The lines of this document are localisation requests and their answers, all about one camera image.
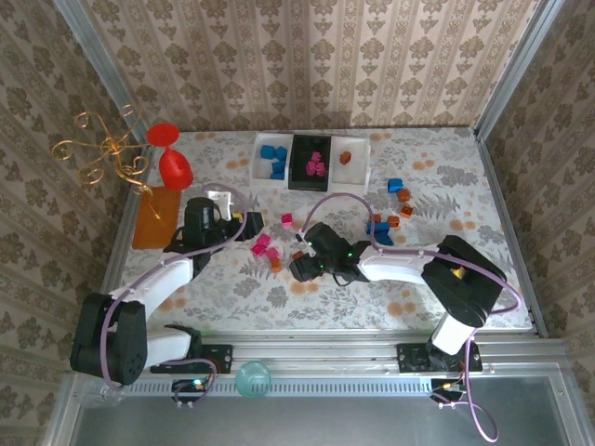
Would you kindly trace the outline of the white plastic bin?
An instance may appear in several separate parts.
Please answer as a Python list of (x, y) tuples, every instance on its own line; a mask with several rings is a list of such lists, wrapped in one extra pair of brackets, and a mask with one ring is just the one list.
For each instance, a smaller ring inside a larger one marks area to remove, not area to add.
[[(276, 134), (276, 133), (258, 133), (254, 141), (254, 149), (249, 165), (250, 184), (252, 187), (278, 187), (283, 188), (287, 185), (288, 177), (288, 163), (293, 136), (291, 134)], [(285, 161), (284, 180), (270, 179), (272, 173), (271, 165), (277, 162), (277, 159), (262, 159), (259, 154), (262, 145), (272, 145), (275, 148), (283, 146), (287, 149), (287, 158)]]
[[(346, 165), (339, 161), (343, 151), (351, 153), (351, 160)], [(371, 174), (370, 152), (368, 138), (332, 136), (328, 191), (365, 195)]]

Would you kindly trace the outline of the black plastic bin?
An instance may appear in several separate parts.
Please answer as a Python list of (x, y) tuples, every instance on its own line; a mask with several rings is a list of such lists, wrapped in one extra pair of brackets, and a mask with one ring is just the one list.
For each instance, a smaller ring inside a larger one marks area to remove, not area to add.
[[(306, 164), (312, 161), (312, 153), (322, 154), (322, 161), (326, 167), (326, 175), (309, 177), (306, 174)], [(294, 135), (289, 158), (287, 186), (290, 190), (308, 190), (327, 192), (330, 174), (331, 138), (317, 135)]]

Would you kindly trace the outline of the floral patterned table cover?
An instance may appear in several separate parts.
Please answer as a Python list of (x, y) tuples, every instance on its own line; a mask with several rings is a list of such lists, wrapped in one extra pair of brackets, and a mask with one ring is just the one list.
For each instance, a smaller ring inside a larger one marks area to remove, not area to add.
[[(387, 191), (400, 178), (410, 191), (414, 212), (390, 233), (396, 247), (439, 243), (450, 234), (461, 237), (488, 257), (507, 276), (513, 291), (520, 285), (484, 172), (475, 137), (467, 128), (354, 129), (350, 136), (368, 138), (371, 176), (362, 202), (350, 198), (325, 201), (321, 194), (255, 188), (249, 165), (253, 132), (184, 133), (176, 143), (190, 161), (194, 184), (183, 198), (198, 196), (204, 184), (217, 182), (240, 191), (248, 207), (264, 218), (282, 262), (300, 249), (297, 231), (317, 222), (329, 225), (349, 242), (365, 238), (370, 213), (395, 216), (398, 199)], [(290, 213), (294, 223), (282, 224)], [(288, 269), (273, 272), (269, 261), (254, 256), (251, 243), (235, 243), (213, 256), (205, 270), (179, 288), (150, 317), (159, 330), (179, 323), (201, 330), (347, 330), (431, 331), (443, 306), (430, 289), (406, 282), (382, 281), (347, 286), (325, 275), (296, 281)]]

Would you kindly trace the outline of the orange rectangular board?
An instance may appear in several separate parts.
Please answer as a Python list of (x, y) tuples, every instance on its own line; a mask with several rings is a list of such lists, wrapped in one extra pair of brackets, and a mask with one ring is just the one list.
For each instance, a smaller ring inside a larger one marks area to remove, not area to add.
[(152, 188), (141, 195), (132, 248), (162, 249), (169, 245), (178, 227), (181, 192)]

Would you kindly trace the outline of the red plastic goblet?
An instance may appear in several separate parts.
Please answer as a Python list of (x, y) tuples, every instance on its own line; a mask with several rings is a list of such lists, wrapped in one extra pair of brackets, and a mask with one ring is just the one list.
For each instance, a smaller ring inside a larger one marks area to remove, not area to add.
[(186, 190), (193, 183), (189, 161), (173, 148), (179, 136), (179, 128), (171, 123), (154, 125), (147, 132), (147, 141), (155, 148), (164, 150), (159, 159), (159, 172), (164, 186), (173, 191)]

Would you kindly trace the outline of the teal glass cup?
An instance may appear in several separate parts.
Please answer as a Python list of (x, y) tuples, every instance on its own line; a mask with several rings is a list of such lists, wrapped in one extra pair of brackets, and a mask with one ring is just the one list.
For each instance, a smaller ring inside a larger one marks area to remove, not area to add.
[(235, 387), (244, 398), (262, 398), (271, 391), (271, 372), (261, 361), (246, 362), (236, 373)]

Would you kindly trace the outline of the grey sheet metal tray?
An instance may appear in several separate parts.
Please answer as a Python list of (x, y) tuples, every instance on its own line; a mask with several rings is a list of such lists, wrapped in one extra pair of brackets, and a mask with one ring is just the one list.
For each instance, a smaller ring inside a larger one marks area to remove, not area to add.
[(113, 407), (77, 400), (93, 380), (69, 378), (42, 446), (595, 446), (575, 385), (544, 371), (476, 376), (475, 408), (428, 396), (171, 397)]

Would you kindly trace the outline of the small circuit board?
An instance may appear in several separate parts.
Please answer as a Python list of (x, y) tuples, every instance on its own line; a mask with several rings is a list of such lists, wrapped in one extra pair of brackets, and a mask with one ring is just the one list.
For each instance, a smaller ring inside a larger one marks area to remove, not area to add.
[(458, 380), (432, 380), (430, 399), (440, 408), (455, 409), (468, 405), (467, 386), (462, 379)]
[(178, 409), (182, 407), (193, 408), (204, 398), (209, 387), (210, 380), (208, 378), (180, 380), (172, 385), (172, 399)]

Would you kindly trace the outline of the clear plastic cup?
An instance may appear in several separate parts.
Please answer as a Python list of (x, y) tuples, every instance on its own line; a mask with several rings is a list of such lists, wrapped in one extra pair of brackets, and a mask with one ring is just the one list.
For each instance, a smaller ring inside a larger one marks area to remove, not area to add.
[(122, 391), (114, 391), (99, 382), (84, 383), (77, 392), (78, 402), (86, 408), (113, 407), (124, 399)]

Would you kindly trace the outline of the aluminium table side rail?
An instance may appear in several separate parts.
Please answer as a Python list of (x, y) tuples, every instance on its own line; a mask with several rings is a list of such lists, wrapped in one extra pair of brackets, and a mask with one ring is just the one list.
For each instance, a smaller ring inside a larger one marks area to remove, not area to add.
[(509, 210), (507, 208), (505, 197), (500, 187), (489, 150), (484, 139), (479, 136), (478, 131), (473, 131), (473, 136), (475, 137), (478, 145), (478, 151), (483, 162), (484, 172), (490, 185), (496, 210), (498, 212), (502, 229), (509, 247), (510, 257), (517, 273), (520, 290), (522, 292), (525, 305), (528, 308), (528, 313), (531, 317), (532, 324), (535, 327), (535, 332), (541, 338), (549, 338), (549, 332), (522, 256), (522, 250), (509, 216)]
[(128, 251), (134, 236), (141, 196), (137, 186), (133, 184), (126, 196), (126, 204), (112, 245), (108, 265), (99, 287), (101, 294), (106, 295), (121, 286)]

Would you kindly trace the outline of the long aluminium mounting rail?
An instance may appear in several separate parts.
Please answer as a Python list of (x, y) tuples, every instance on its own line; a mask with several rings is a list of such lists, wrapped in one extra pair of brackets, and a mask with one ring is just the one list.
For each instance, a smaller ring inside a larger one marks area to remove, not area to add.
[(136, 381), (150, 368), (163, 365), (204, 363), (200, 357), (206, 344), (232, 345), (232, 366), (251, 360), (285, 361), (291, 370), (305, 370), (319, 364), (324, 370), (352, 369), (355, 362), (368, 366), (396, 363), (396, 346), (401, 343), (427, 343), (420, 335), (403, 334), (255, 334), (202, 337), (186, 327), (166, 327), (156, 334), (109, 333), (107, 373), (101, 370), (99, 335), (78, 335), (70, 355), (71, 368), (82, 374), (110, 378), (121, 385)]

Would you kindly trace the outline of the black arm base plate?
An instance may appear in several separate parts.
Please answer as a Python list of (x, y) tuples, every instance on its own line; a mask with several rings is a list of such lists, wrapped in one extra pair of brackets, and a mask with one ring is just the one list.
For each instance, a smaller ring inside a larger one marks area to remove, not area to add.
[[(219, 374), (229, 374), (232, 366), (232, 345), (206, 344), (202, 347), (202, 359), (212, 361)], [(150, 368), (152, 374), (209, 374), (211, 367), (204, 363), (184, 365), (155, 365)]]
[(482, 359), (476, 344), (470, 345), (470, 359), (463, 346), (455, 355), (448, 355), (429, 343), (401, 343), (396, 346), (399, 371), (404, 373), (461, 373), (465, 365), (471, 372), (483, 370)]

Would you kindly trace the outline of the aluminium frame post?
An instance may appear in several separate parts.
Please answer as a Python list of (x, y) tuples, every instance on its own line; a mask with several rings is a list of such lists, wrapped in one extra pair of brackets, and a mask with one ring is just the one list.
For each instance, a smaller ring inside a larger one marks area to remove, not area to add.
[(530, 18), (518, 45), (513, 50), (507, 67), (496, 83), (492, 96), (487, 101), (482, 115), (474, 126), (473, 133), (478, 141), (485, 141), (494, 129), (564, 3), (565, 0), (538, 1), (535, 12)]
[(86, 57), (118, 108), (139, 105), (132, 89), (126, 85), (124, 76), (116, 66), (116, 57), (109, 54), (108, 47), (92, 23), (81, 0), (54, 0), (54, 3), (73, 32)]

